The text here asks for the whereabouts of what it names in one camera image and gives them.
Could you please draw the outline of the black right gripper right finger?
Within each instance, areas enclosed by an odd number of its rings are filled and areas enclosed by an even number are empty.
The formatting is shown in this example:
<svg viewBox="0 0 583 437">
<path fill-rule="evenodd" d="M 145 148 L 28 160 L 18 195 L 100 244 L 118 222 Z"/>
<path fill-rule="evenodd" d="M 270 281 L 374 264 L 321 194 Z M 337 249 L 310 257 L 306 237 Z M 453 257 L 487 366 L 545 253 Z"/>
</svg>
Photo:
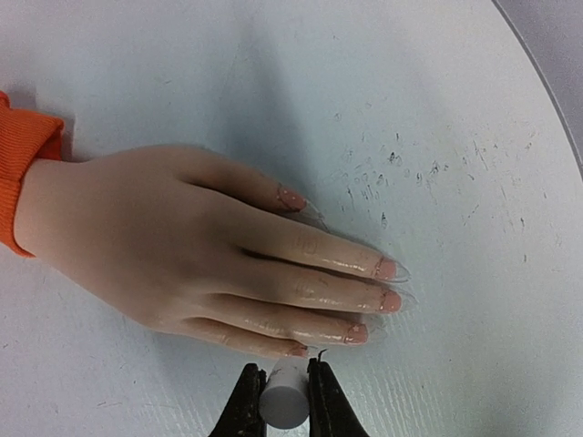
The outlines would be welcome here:
<svg viewBox="0 0 583 437">
<path fill-rule="evenodd" d="M 323 353 L 308 364 L 309 436 L 369 437 Z"/>
</svg>

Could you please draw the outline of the white nail polish cap brush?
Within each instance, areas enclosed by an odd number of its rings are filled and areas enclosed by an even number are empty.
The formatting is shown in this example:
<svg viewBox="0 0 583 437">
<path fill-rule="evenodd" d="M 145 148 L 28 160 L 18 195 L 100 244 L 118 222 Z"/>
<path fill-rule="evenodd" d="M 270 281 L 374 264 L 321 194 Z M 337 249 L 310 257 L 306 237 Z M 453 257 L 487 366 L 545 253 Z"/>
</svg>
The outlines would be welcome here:
<svg viewBox="0 0 583 437">
<path fill-rule="evenodd" d="M 259 412 L 271 427 L 294 429 L 309 416 L 308 360 L 282 358 L 276 362 L 260 396 Z"/>
</svg>

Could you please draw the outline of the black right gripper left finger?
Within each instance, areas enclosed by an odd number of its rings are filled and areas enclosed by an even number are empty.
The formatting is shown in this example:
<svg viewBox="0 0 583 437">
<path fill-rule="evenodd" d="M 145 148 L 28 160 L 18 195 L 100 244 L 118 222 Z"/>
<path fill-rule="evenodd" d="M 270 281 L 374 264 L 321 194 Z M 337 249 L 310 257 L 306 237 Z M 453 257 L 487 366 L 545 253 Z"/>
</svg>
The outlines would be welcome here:
<svg viewBox="0 0 583 437">
<path fill-rule="evenodd" d="M 260 396 L 267 375 L 256 363 L 246 364 L 209 437 L 265 437 L 267 425 L 260 415 Z"/>
</svg>

